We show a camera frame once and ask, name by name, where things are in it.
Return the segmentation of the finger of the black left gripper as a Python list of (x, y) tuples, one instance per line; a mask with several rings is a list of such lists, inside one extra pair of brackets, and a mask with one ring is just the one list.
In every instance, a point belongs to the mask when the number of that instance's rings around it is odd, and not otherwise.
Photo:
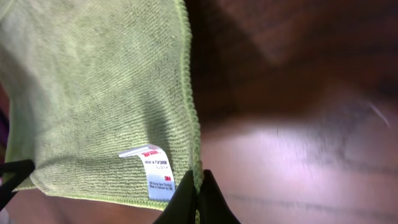
[(15, 189), (26, 180), (34, 170), (34, 162), (30, 159), (1, 164), (1, 177), (4, 174), (11, 174), (11, 177), (1, 185), (1, 210), (17, 193)]

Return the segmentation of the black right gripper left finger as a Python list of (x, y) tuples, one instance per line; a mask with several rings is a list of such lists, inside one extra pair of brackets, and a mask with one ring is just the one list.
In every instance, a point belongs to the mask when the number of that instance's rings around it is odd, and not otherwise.
[(153, 224), (194, 224), (196, 217), (197, 192), (193, 171), (187, 171), (178, 185), (165, 210)]

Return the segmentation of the green microfibre cloth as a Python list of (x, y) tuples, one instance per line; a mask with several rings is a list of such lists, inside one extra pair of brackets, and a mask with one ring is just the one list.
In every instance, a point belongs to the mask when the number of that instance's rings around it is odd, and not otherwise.
[(19, 190), (162, 210), (141, 161), (118, 157), (146, 144), (199, 188), (191, 38), (183, 1), (2, 1), (6, 160), (35, 164)]

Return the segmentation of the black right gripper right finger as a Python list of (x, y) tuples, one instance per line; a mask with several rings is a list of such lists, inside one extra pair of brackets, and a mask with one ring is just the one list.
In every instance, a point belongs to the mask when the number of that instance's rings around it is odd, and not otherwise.
[(198, 195), (201, 224), (240, 224), (229, 209), (211, 170), (204, 170), (204, 179)]

